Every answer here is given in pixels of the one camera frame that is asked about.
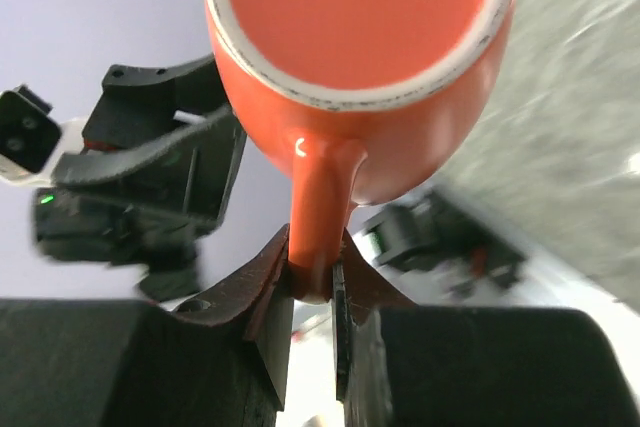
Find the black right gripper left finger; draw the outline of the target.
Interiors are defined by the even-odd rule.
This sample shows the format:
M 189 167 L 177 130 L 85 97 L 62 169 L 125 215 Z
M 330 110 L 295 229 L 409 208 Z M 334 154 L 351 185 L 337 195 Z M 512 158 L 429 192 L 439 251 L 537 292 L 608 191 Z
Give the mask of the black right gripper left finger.
M 167 311 L 141 300 L 5 299 L 5 426 L 271 426 L 284 407 L 288 232 Z

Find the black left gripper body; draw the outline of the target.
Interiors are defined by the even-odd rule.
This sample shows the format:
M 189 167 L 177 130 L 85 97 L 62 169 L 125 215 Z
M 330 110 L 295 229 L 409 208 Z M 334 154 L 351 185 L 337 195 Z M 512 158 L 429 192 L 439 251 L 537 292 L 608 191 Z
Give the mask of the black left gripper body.
M 245 142 L 212 56 L 113 65 L 78 150 L 35 193 L 34 245 L 59 262 L 140 264 L 153 300 L 193 295 L 197 242 L 224 220 Z

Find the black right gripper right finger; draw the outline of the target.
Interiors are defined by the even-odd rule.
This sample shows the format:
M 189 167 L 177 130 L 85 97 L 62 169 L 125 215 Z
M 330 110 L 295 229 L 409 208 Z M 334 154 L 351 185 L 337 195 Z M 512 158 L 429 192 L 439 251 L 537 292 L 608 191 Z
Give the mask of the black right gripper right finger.
M 336 396 L 349 426 L 635 426 L 610 341 L 557 307 L 418 305 L 343 241 Z

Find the orange mug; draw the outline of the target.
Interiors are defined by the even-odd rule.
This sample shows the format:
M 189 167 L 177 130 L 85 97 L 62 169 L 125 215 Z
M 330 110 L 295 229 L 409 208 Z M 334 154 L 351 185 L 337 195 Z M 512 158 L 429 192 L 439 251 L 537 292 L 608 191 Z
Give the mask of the orange mug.
M 431 177 L 494 88 L 515 0 L 206 0 L 234 113 L 292 181 L 295 298 L 331 295 L 353 210 Z

